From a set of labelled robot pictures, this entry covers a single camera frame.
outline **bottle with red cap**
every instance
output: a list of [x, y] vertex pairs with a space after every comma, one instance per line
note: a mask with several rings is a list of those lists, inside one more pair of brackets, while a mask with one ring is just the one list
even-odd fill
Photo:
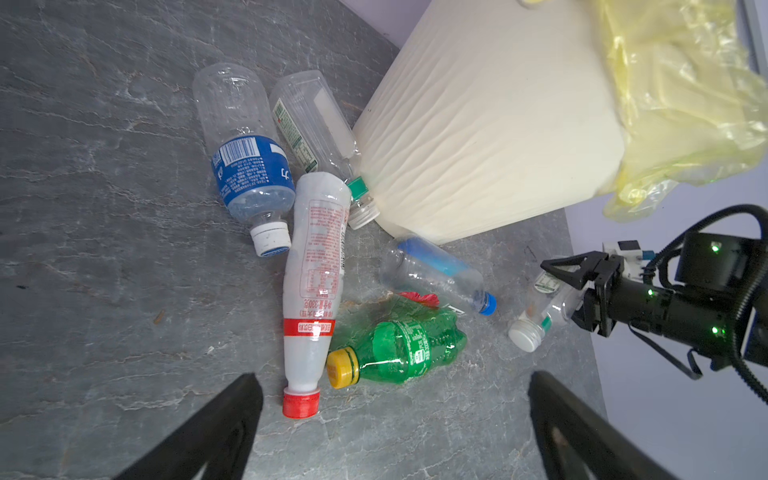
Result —
[[326, 364], [344, 286], [344, 233], [352, 194], [327, 172], [296, 183], [293, 247], [283, 280], [283, 342], [288, 386], [283, 414], [305, 419], [317, 413], [317, 383]]

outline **barcode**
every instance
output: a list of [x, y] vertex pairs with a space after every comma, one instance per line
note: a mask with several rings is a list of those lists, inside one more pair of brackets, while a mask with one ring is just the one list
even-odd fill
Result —
[[221, 146], [219, 154], [224, 161], [225, 167], [229, 167], [230, 164], [243, 160], [244, 158], [261, 157], [259, 148], [256, 146], [256, 139], [253, 137], [238, 138], [236, 140], [228, 141]]

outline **green tape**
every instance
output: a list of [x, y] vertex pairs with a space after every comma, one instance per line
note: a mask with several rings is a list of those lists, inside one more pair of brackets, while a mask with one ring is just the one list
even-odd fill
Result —
[[366, 186], [366, 182], [362, 181], [362, 177], [357, 177], [355, 180], [352, 180], [347, 187], [349, 187], [349, 191], [352, 192], [352, 201], [356, 201], [368, 193], [368, 187]]

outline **gray marble floor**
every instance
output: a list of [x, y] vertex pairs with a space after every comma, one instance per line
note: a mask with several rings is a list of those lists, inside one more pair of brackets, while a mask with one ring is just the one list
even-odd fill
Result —
[[[0, 477], [115, 475], [242, 372], [265, 407], [247, 478], [544, 478], [535, 369], [604, 411], [587, 333], [526, 355], [505, 338], [561, 211], [449, 244], [498, 313], [405, 386], [280, 410], [286, 257], [260, 260], [217, 197], [190, 86], [216, 61], [323, 71], [352, 123], [396, 49], [336, 0], [0, 4]], [[375, 224], [347, 237], [344, 308], [382, 299]]]

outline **trash bag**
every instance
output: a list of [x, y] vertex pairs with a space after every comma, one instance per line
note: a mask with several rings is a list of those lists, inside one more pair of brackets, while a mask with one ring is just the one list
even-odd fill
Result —
[[606, 217], [645, 217], [678, 183], [758, 165], [768, 88], [737, 37], [735, 0], [593, 2], [626, 131]]

